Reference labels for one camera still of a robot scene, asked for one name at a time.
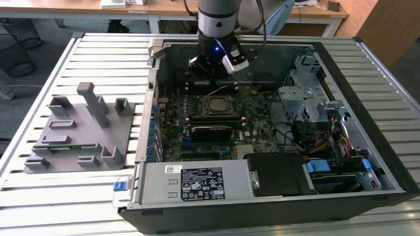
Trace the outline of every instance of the motherboard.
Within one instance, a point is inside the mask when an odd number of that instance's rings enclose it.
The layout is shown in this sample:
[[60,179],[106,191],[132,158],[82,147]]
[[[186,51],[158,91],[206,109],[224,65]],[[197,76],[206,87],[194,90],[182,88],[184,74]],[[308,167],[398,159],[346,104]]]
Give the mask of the motherboard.
[[278,152],[258,85],[160,86],[164,161],[242,159]]

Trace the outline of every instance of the white box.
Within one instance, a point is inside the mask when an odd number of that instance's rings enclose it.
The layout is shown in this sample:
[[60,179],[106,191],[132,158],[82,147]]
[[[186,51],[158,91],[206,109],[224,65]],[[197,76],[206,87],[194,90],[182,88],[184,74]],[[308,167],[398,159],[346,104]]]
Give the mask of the white box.
[[100,8],[101,9],[124,8],[124,7],[126,7],[124,0],[100,0]]
[[125,0],[128,4],[144,5],[146,0]]

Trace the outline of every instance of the floor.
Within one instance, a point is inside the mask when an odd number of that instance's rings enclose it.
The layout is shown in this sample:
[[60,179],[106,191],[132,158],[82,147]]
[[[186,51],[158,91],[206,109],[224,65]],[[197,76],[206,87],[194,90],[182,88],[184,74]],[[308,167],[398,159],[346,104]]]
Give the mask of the floor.
[[[76,31],[105,32],[106,20],[65,20],[64,28],[57,28],[52,19],[33,19],[33,23],[42,39],[42,45],[28,51],[36,71],[21,78],[8,77],[0,71],[0,80],[6,85],[42,85],[48,79],[49,73],[60,58],[62,50],[68,44],[70,36]],[[122,21],[132,33],[149,33],[149,27],[145,21]],[[390,72],[398,79],[413,98],[420,102],[420,40],[414,42],[405,55],[400,58]],[[37,87],[13,87],[14,99],[2,101],[0,99],[0,138],[12,138],[18,125],[30,108],[34,98],[38,94]],[[0,141],[0,153],[6,148],[5,142]]]

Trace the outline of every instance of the power supply label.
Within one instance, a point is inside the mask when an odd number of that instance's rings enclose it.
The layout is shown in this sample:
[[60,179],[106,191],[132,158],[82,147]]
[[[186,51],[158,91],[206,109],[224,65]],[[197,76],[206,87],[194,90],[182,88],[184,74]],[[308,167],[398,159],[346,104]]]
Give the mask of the power supply label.
[[224,199],[221,167],[181,170],[181,200]]

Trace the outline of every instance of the metal slatted table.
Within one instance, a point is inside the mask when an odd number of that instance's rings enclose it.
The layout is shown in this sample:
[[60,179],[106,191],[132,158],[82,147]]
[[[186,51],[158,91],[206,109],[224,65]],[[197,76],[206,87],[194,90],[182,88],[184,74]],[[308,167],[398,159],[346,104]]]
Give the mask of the metal slatted table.
[[[38,94],[14,138],[0,160],[0,235],[138,236],[112,206],[112,184],[133,173],[152,38],[194,39],[193,35],[97,34],[72,38]],[[246,36],[244,40],[260,39]],[[332,55],[414,180],[420,182],[420,107],[362,43],[345,38],[282,37],[268,40],[320,41]],[[136,103],[128,144],[129,154],[120,171],[34,174],[22,173],[24,162],[38,139],[50,111],[53,95],[72,103],[78,82],[93,82],[105,102],[126,97]],[[326,79],[333,95],[338,93]],[[397,206],[370,210],[348,221],[224,230],[193,235],[420,235],[420,198]]]

